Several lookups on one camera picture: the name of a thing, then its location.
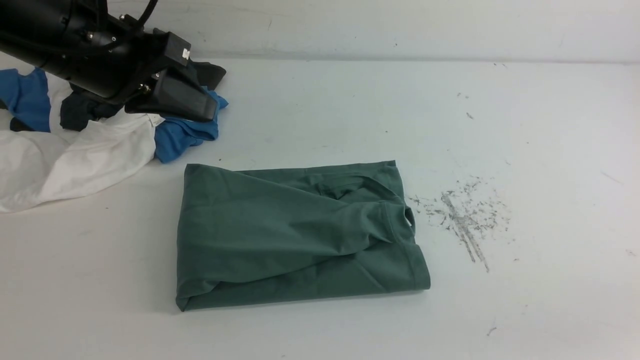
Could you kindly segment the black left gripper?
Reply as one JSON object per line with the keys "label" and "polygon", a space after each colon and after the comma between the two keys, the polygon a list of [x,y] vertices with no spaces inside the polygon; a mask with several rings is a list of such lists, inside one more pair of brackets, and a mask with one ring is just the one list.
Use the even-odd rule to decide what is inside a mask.
{"label": "black left gripper", "polygon": [[147,32],[138,19],[98,16],[90,29],[90,98],[123,104],[128,114],[156,114],[211,122],[218,101],[189,70],[191,45],[159,29]]}

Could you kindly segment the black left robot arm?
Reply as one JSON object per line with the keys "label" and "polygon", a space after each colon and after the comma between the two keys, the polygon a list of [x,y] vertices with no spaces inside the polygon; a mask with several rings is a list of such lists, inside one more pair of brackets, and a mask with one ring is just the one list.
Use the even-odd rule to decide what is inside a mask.
{"label": "black left robot arm", "polygon": [[1,50],[128,114],[210,122],[221,105],[199,82],[191,44],[144,29],[157,4],[134,18],[110,15],[105,0],[3,0]]}

